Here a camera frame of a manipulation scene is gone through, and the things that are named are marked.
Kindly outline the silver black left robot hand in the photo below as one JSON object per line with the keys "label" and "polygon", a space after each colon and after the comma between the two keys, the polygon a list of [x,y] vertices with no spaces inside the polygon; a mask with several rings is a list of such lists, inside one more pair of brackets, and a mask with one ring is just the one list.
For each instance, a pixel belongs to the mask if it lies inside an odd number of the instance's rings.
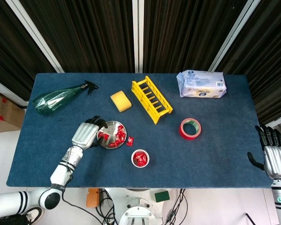
{"label": "silver black left robot hand", "polygon": [[95,139],[98,131],[103,127],[108,128],[106,121],[100,116],[87,119],[76,130],[72,138],[73,146],[78,146],[83,150],[100,146],[104,138],[100,137],[96,142]]}

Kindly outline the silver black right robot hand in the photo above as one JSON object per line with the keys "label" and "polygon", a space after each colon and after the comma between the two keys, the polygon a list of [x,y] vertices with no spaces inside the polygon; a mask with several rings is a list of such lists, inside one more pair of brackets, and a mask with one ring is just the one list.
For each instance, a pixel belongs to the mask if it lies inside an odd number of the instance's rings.
{"label": "silver black right robot hand", "polygon": [[281,180],[281,133],[265,125],[256,126],[259,135],[264,162],[257,162],[251,152],[247,153],[250,163],[267,173],[273,180]]}

